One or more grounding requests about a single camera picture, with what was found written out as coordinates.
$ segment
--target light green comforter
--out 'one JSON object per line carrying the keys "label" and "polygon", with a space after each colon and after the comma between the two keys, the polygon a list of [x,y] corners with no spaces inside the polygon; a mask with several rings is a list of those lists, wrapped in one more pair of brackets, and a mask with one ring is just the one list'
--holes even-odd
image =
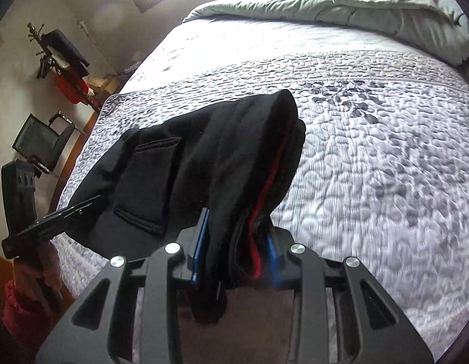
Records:
{"label": "light green comforter", "polygon": [[469,58],[469,21],[455,0],[218,0],[184,22],[214,15],[346,25],[390,35],[455,67]]}

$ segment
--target mesh chair back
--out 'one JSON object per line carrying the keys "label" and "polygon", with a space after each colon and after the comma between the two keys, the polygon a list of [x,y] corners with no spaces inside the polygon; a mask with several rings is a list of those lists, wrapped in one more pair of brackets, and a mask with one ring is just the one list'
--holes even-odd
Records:
{"label": "mesh chair back", "polygon": [[49,166],[53,161],[53,149],[58,138],[58,133],[31,114],[12,148],[25,158],[34,155],[42,164]]}

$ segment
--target quilted bedspread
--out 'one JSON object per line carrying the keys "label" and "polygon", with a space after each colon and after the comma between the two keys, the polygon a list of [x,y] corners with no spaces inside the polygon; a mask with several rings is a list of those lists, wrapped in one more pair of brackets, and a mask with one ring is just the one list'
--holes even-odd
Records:
{"label": "quilted bedspread", "polygon": [[[129,127],[284,88],[307,133],[274,224],[328,259],[359,257],[439,358],[469,318],[469,86],[433,58],[285,55],[113,96],[60,206]],[[65,234],[55,244],[78,295],[105,259]]]}

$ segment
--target chair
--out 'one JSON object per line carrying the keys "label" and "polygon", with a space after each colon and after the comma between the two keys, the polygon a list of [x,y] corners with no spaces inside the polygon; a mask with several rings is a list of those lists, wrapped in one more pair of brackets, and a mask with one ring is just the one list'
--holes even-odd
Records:
{"label": "chair", "polygon": [[[61,134],[58,134],[51,127],[57,118],[68,123],[68,126]],[[44,172],[60,179],[53,170],[75,130],[86,135],[83,131],[77,129],[73,122],[65,118],[61,111],[49,119],[48,125],[30,114],[22,129],[20,129],[12,148],[22,155],[27,162],[34,165],[37,177],[40,177]]]}

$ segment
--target silver screw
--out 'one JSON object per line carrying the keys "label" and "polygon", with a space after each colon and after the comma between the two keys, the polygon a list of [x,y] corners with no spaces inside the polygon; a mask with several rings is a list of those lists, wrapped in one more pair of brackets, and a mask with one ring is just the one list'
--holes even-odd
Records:
{"label": "silver screw", "polygon": [[177,242],[171,242],[166,245],[166,252],[168,254],[177,253],[180,250],[180,245]]}
{"label": "silver screw", "polygon": [[302,254],[303,252],[305,252],[305,247],[302,244],[293,244],[290,247],[290,251],[295,254]]}
{"label": "silver screw", "polygon": [[347,264],[348,267],[356,268],[356,267],[359,267],[360,261],[356,257],[348,257],[345,260],[345,263]]}
{"label": "silver screw", "polygon": [[121,267],[125,264],[125,258],[122,256],[115,256],[110,260],[110,264],[114,267]]}

